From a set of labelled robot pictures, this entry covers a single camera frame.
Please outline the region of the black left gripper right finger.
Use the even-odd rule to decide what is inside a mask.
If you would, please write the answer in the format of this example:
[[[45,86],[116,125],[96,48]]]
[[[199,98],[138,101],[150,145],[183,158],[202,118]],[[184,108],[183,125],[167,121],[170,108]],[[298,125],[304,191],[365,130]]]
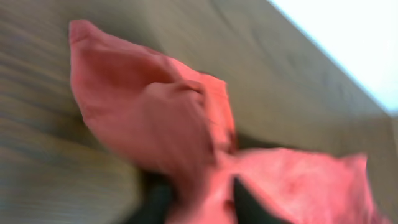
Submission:
[[[233,197],[238,224],[290,224],[265,209],[238,177],[233,180]]]

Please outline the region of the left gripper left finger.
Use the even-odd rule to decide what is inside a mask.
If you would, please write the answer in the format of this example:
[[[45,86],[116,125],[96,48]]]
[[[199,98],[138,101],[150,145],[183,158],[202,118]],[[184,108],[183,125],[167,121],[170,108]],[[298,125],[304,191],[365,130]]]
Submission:
[[[173,199],[174,191],[169,184],[153,187],[139,208],[124,219],[124,224],[165,224]]]

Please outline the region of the red orange t-shirt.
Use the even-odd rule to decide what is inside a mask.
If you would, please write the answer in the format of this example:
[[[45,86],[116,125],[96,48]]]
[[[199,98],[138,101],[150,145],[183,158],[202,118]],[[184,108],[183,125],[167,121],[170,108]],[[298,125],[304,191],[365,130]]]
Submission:
[[[374,203],[367,158],[283,147],[238,151],[226,84],[86,20],[69,24],[70,82],[83,120],[108,149],[164,176],[165,223],[238,223],[238,177],[290,223],[388,223]]]

